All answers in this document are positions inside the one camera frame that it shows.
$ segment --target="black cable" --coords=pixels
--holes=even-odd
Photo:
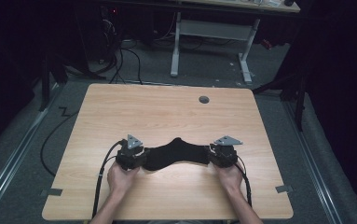
[[[173,36],[169,37],[169,38],[165,38],[165,39],[160,39],[160,40],[154,40],[153,43],[155,43],[156,45],[162,46],[162,47],[168,47],[168,46],[172,46],[175,41],[174,40],[170,40],[170,38],[172,38]],[[158,42],[169,42],[169,44],[160,44]]]
[[[195,46],[194,48],[186,48],[186,47],[184,47],[183,45],[181,45],[181,43],[180,43],[180,47],[181,47],[182,49],[188,49],[188,50],[199,49],[199,48],[203,45],[203,43],[204,43],[204,38],[201,37],[199,41],[200,41],[200,43],[199,43],[197,46]]]
[[[111,83],[114,81],[114,79],[115,79],[116,76],[119,76],[119,71],[120,71],[120,69],[122,68],[122,65],[123,65],[123,53],[122,53],[122,48],[119,48],[119,52],[120,52],[120,65],[119,65],[119,67],[117,68],[117,71],[116,71],[116,72],[114,73],[114,75],[112,76],[111,80],[109,81],[109,84],[111,84]]]
[[[218,43],[216,41],[211,41],[211,40],[205,39],[204,42],[207,43],[207,44],[212,44],[212,45],[217,45],[217,46],[224,46],[224,45],[234,44],[234,43],[238,42],[238,40],[229,39],[229,40],[225,40],[225,42],[223,42],[223,43]]]
[[[93,214],[91,217],[95,217],[97,214],[97,207],[99,205],[99,198],[100,198],[100,188],[102,186],[102,181],[103,181],[103,171],[104,171],[104,167],[106,165],[106,163],[111,160],[114,157],[111,157],[108,159],[109,154],[111,154],[112,150],[114,150],[114,148],[117,145],[122,145],[122,141],[118,141],[116,142],[113,146],[111,146],[111,148],[109,148],[108,153],[106,154],[104,160],[103,160],[103,165],[100,168],[100,172],[99,172],[99,177],[97,179],[97,186],[96,186],[96,192],[95,192],[95,196],[94,196],[94,205],[93,205]]]
[[[60,122],[53,130],[52,132],[48,135],[48,137],[45,139],[44,143],[42,144],[41,147],[41,153],[40,153],[40,158],[41,158],[41,163],[44,166],[45,170],[48,171],[48,173],[50,173],[52,176],[56,176],[55,173],[53,173],[45,164],[44,161],[44,149],[45,149],[45,145],[47,144],[49,138],[60,128],[60,126],[62,126],[64,124],[65,121],[67,121],[68,119],[72,118],[74,115],[76,115],[77,113],[79,113],[79,110],[76,111],[74,114],[70,115],[69,117],[67,117],[66,119],[64,119],[62,122]]]
[[[248,204],[252,207],[252,199],[251,199],[251,186],[250,186],[250,181],[248,179],[248,176],[247,176],[247,171],[245,169],[245,164],[244,162],[242,161],[242,159],[239,157],[243,167],[244,167],[244,170],[242,170],[237,163],[235,163],[234,165],[237,167],[237,169],[240,170],[241,174],[242,174],[242,178],[244,179],[244,182],[245,182],[245,186],[247,188],[247,201],[248,201]]]
[[[138,54],[136,54],[134,51],[130,50],[130,49],[124,49],[128,52],[131,52],[132,54],[135,55],[135,57],[137,57],[137,60],[138,60],[138,73],[137,73],[137,77],[138,77],[138,80],[140,81],[140,84],[143,85],[143,82],[141,81],[141,77],[140,77],[140,72],[141,72],[141,61],[140,61],[140,57],[138,57]]]

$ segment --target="metal mount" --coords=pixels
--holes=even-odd
[[[242,145],[240,140],[232,138],[230,136],[225,135],[224,137],[219,138],[218,140],[213,141],[215,144],[219,146],[234,146],[234,145]]]
[[[143,144],[143,142],[141,142],[140,140],[138,140],[131,134],[128,134],[128,149],[139,147],[142,144]]]

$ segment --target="metal rail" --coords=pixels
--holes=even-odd
[[[13,179],[13,177],[15,176],[16,172],[18,171],[19,167],[21,166],[21,163],[24,160],[24,157],[26,156],[27,152],[29,151],[29,145],[31,145],[36,131],[38,130],[39,126],[41,125],[41,122],[44,119],[44,117],[47,115],[50,105],[57,98],[57,96],[59,95],[61,90],[62,90],[62,86],[59,86],[58,84],[55,84],[52,87],[52,97],[51,97],[51,101],[49,102],[48,106],[42,112],[39,112],[35,121],[31,125],[29,130],[27,131],[26,135],[24,135],[23,139],[21,140],[21,143],[13,151],[13,153],[7,160],[6,165],[2,169],[2,172],[0,173],[0,200],[3,197],[5,191],[7,190],[7,187],[9,186],[10,181]]]
[[[323,176],[321,175],[321,172],[318,169],[314,158],[312,157],[306,138],[304,134],[298,130],[297,125],[295,124],[295,111],[292,108],[292,105],[290,105],[288,102],[282,102],[282,105],[285,109],[285,112],[289,116],[289,120],[291,121],[292,127],[295,129],[297,139],[299,140],[299,143],[301,145],[301,152],[304,159],[304,163],[309,169],[309,175],[312,179],[315,189],[317,190],[318,197],[320,198],[321,204],[323,205],[323,210],[325,211],[327,218],[329,219],[329,223],[343,223],[335,207],[335,203],[333,202],[329,188],[323,181]]]

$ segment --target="metal leg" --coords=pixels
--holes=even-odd
[[[174,52],[172,53],[172,77],[178,76],[178,66],[179,66],[179,36],[181,32],[181,12],[177,12],[177,22],[175,25],[175,45]]]
[[[242,75],[244,76],[244,81],[246,84],[252,84],[251,73],[248,69],[247,57],[251,49],[251,45],[254,42],[254,36],[256,35],[257,27],[259,26],[260,19],[256,19],[254,22],[254,26],[251,29],[249,34],[247,45],[244,48],[243,53],[239,53],[239,60],[241,65]]]

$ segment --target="power cord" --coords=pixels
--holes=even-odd
[[[137,53],[135,53],[134,51],[132,51],[131,49],[123,49],[123,48],[119,48],[119,52],[120,52],[120,65],[119,65],[119,68],[117,68],[117,71],[115,72],[115,74],[112,76],[111,80],[109,81],[109,84],[111,84],[115,78],[116,78],[116,83],[117,83],[117,79],[120,77],[120,79],[122,79],[123,83],[126,84],[125,80],[120,76],[119,74],[119,71],[120,69],[122,68],[122,65],[123,65],[123,53],[122,53],[122,50],[126,50],[132,54],[134,54],[134,56],[137,58],[137,61],[138,61],[138,71],[137,71],[137,77],[138,77],[138,80],[140,81],[140,84],[141,85],[144,85],[143,81],[141,80],[141,60],[140,60],[140,57],[138,56]]]
[[[122,144],[123,144],[122,141],[116,142],[113,146],[111,146],[111,148],[108,150],[108,153],[105,155],[102,167],[100,168],[99,177],[97,179],[96,192],[95,192],[95,196],[94,196],[93,214],[91,217],[95,217],[97,214],[97,208],[99,205],[99,198],[100,198],[100,188],[101,188],[102,182],[103,182],[103,171],[104,171],[105,165],[108,161],[110,161],[112,158],[115,157],[114,156],[114,157],[109,158],[109,155],[111,154],[112,150],[114,150],[114,148],[117,145],[122,145]]]
[[[67,121],[68,119],[72,118],[73,116],[75,116],[76,114],[79,113],[79,110],[76,111],[74,114],[68,116],[66,119],[64,119],[62,122],[60,122],[53,130],[52,132],[48,135],[48,137],[45,139],[44,143],[42,144],[41,147],[41,153],[40,153],[40,158],[41,158],[41,163],[44,166],[45,170],[52,176],[56,176],[55,173],[53,173],[48,166],[46,165],[45,161],[44,161],[44,150],[45,150],[45,145],[47,144],[49,138],[64,124],[65,121]]]
[[[248,179],[248,176],[247,176],[247,170],[245,168],[245,164],[244,164],[244,161],[242,161],[242,159],[239,157],[241,163],[242,163],[242,167],[243,169],[241,169],[237,163],[235,163],[234,165],[237,167],[237,169],[240,170],[241,174],[242,174],[242,178],[244,179],[244,182],[245,182],[245,187],[247,188],[247,201],[248,201],[248,204],[252,207],[252,198],[251,198],[251,186],[250,186],[250,181]]]

